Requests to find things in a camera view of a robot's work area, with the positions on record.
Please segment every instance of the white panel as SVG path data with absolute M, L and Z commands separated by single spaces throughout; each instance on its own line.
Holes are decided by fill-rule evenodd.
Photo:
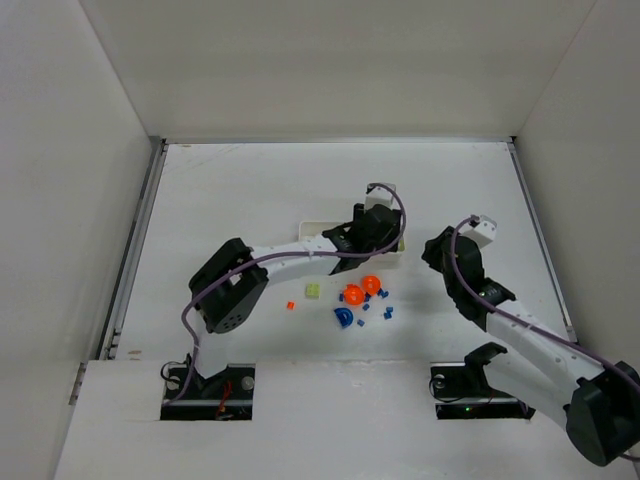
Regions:
M 76 0 L 0 8 L 0 477 L 53 473 L 149 159 Z
M 245 422 L 158 421 L 160 365 L 90 364 L 56 480 L 636 478 L 539 414 L 438 421 L 420 362 L 258 364 Z
M 150 134 L 515 134 L 594 0 L 83 0 Z
M 177 360 L 190 349 L 180 312 L 193 274 L 230 238 L 247 245 L 296 239 L 305 220 L 349 221 L 366 185 L 397 185 L 407 208 L 407 250 L 397 268 L 374 262 L 305 284 L 268 287 L 249 320 L 207 337 L 220 368 L 262 358 L 461 360 L 491 339 L 465 320 L 442 275 L 420 260 L 425 241 L 470 213 L 487 213 L 498 235 L 483 250 L 488 274 L 564 335 L 558 302 L 504 143 L 322 143 L 172 145 L 156 196 L 118 348 L 118 359 Z M 366 325 L 342 330 L 333 309 L 347 283 L 376 274 L 390 292 L 374 297 Z M 287 310 L 288 301 L 296 303 Z M 386 306 L 393 319 L 384 320 Z M 192 322 L 202 323 L 195 313 Z
M 640 369 L 640 3 L 594 7 L 518 138 L 579 337 Z

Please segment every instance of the black bracket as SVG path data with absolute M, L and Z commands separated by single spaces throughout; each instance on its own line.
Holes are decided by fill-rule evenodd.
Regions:
M 451 264 L 451 236 L 453 227 L 447 227 L 436 238 L 425 243 L 422 260 L 430 268 L 441 273 L 447 289 L 460 314 L 487 331 L 487 309 L 479 304 L 458 281 Z M 456 258 L 458 268 L 471 289 L 491 305 L 498 306 L 507 300 L 515 300 L 515 295 L 498 282 L 484 276 L 482 254 L 476 242 L 464 235 L 457 237 Z
M 640 384 L 636 371 L 624 362 L 620 370 Z M 640 397 L 615 373 L 605 370 L 581 380 L 567 405 L 567 435 L 592 463 L 605 466 L 640 442 Z
M 488 384 L 483 367 L 501 353 L 507 353 L 507 349 L 490 342 L 469 353 L 464 363 L 431 367 L 432 395 L 442 402 L 436 405 L 439 419 L 529 419 L 533 416 L 535 409 L 524 406 L 518 399 Z M 451 399 L 458 401 L 448 403 Z
M 242 240 L 228 240 L 189 281 L 192 298 L 251 259 L 251 249 Z M 243 271 L 239 278 L 227 280 L 200 300 L 195 308 L 202 315 L 207 332 L 226 333 L 240 326 L 258 303 L 268 281 L 267 271 L 254 265 Z
M 400 233 L 400 210 L 391 210 L 384 205 L 374 205 L 364 210 L 364 205 L 353 207 L 353 221 L 325 230 L 322 236 L 331 240 L 339 252 L 368 253 L 384 248 Z M 395 252 L 394 245 L 390 252 Z M 358 267 L 368 258 L 342 258 L 331 275 Z

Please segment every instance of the gray wall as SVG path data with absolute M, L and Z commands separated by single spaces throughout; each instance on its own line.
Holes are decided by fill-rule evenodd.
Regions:
M 150 154 L 77 0 L 0 3 L 0 478 L 52 474 Z
M 516 144 L 580 339 L 637 369 L 639 20 L 597 2 Z
M 150 134 L 513 135 L 594 0 L 81 0 Z

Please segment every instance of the orange ball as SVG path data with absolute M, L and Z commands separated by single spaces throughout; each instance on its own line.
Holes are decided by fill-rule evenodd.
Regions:
M 381 286 L 382 284 L 380 283 L 380 279 L 375 275 L 367 275 L 362 279 L 362 288 L 364 288 L 364 291 L 371 296 L 378 293 Z
M 344 301 L 349 305 L 360 305 L 364 302 L 364 292 L 357 285 L 348 285 L 344 292 Z

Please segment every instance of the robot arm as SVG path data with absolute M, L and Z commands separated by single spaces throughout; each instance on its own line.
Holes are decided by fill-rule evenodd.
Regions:
M 491 243 L 495 231 L 495 223 L 481 217 L 458 237 L 455 253 L 460 273 L 491 305 L 554 333 L 512 292 L 484 276 L 480 249 Z M 541 411 L 565 429 L 578 451 L 596 465 L 607 465 L 640 441 L 640 398 L 630 385 L 589 356 L 492 313 L 476 301 L 453 270 L 452 234 L 453 228 L 448 227 L 428 241 L 422 259 L 442 273 L 458 311 L 508 346 L 490 343 L 467 355 L 465 368 L 479 389 L 504 391 Z M 524 359 L 508 355 L 509 349 Z M 630 366 L 623 362 L 616 366 L 640 383 Z
M 207 332 L 226 333 L 240 326 L 267 285 L 354 269 L 370 258 L 370 252 L 386 247 L 398 238 L 402 215 L 400 210 L 391 209 L 392 195 L 395 195 L 391 193 L 393 186 L 378 185 L 368 188 L 364 205 L 354 206 L 351 222 L 325 230 L 311 239 L 254 248 L 246 246 L 239 238 L 227 241 L 190 280 L 189 289 L 194 298 L 237 267 L 266 258 L 222 282 L 195 304 Z M 396 249 L 397 245 L 394 245 L 389 251 Z

